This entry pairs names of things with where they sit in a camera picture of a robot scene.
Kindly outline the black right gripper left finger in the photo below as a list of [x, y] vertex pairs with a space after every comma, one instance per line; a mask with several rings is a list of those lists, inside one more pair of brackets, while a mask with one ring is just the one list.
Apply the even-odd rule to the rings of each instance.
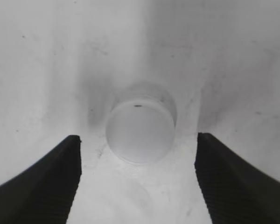
[[0, 224], [65, 224], [81, 175], [81, 140], [69, 135], [0, 185]]

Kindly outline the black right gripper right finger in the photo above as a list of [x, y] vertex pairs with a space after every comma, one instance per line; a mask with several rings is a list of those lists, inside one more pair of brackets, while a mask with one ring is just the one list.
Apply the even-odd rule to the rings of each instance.
[[198, 133], [196, 177], [214, 224], [280, 224], [280, 182]]

